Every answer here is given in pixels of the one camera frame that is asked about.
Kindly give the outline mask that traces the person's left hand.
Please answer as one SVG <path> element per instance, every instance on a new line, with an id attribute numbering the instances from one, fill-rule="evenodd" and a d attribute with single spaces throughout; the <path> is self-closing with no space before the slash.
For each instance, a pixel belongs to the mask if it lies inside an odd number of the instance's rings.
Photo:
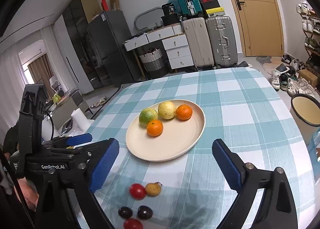
<path id="1" fill-rule="evenodd" d="M 33 187 L 31 187 L 31 185 L 29 185 L 26 178 L 18 179 L 18 184 L 23 193 L 28 208 L 32 211 L 36 211 L 39 194 L 37 193 L 37 191 L 35 191 L 35 189 L 33 189 Z"/>

